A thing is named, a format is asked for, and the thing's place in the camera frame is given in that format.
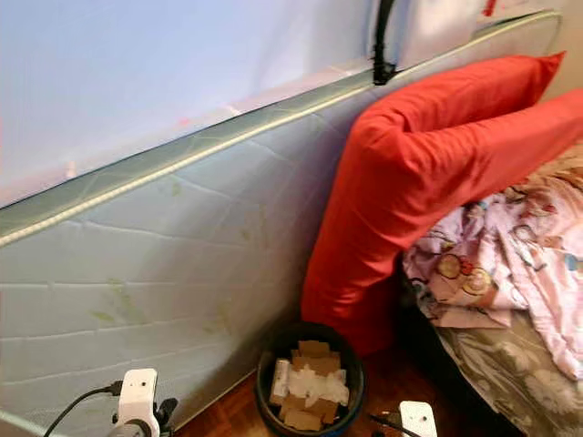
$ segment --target black trash bin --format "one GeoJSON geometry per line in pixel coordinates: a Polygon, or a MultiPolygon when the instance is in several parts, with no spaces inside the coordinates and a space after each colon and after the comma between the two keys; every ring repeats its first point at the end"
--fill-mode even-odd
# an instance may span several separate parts
{"type": "Polygon", "coordinates": [[[262,419],[277,435],[326,436],[332,437],[344,433],[358,416],[363,405],[365,376],[363,363],[354,353],[348,342],[334,329],[318,323],[298,322],[273,334],[263,351],[257,367],[255,399],[262,419]],[[286,426],[277,416],[278,408],[269,405],[271,383],[278,358],[290,358],[292,349],[298,348],[299,340],[326,341],[333,351],[340,352],[343,369],[346,369],[346,385],[350,390],[347,407],[339,406],[340,419],[321,431],[298,431],[286,426]]]}

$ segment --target pillow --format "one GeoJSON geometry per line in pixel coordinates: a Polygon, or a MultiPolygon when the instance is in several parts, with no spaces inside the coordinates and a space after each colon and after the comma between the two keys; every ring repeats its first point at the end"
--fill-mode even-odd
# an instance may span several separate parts
{"type": "Polygon", "coordinates": [[[361,354],[393,337],[397,255],[453,208],[511,185],[583,132],[583,91],[531,107],[562,54],[487,60],[429,77],[359,117],[303,287],[302,317],[361,354]]]}

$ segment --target floor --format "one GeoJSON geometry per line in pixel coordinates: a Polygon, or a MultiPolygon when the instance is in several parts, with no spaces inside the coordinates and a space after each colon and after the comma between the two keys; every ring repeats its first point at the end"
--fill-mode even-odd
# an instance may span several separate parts
{"type": "MultiPolygon", "coordinates": [[[[398,411],[400,401],[426,401],[434,409],[439,437],[486,436],[479,423],[472,420],[464,405],[456,405],[447,394],[439,391],[414,365],[406,352],[393,348],[367,357],[364,365],[368,376],[368,392],[363,412],[347,437],[371,436],[383,431],[386,437],[399,436],[399,432],[380,427],[366,417],[367,412],[398,411]]],[[[271,437],[255,407],[253,398],[254,376],[250,376],[187,426],[177,432],[177,437],[271,437]]]]}

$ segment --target pink blanket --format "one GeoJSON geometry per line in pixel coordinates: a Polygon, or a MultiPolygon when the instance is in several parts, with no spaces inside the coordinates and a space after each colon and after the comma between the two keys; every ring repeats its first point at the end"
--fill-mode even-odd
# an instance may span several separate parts
{"type": "Polygon", "coordinates": [[[555,364],[581,379],[583,147],[562,168],[458,208],[405,253],[435,326],[504,328],[528,310],[555,364]]]}

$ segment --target red pillow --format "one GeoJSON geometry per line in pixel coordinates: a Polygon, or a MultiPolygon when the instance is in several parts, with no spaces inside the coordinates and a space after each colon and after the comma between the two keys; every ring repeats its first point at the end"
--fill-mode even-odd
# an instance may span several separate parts
{"type": "Polygon", "coordinates": [[[429,77],[359,117],[334,181],[302,317],[360,352],[392,340],[383,281],[396,256],[453,208],[519,181],[583,133],[583,92],[531,107],[562,54],[511,56],[429,77]]]}

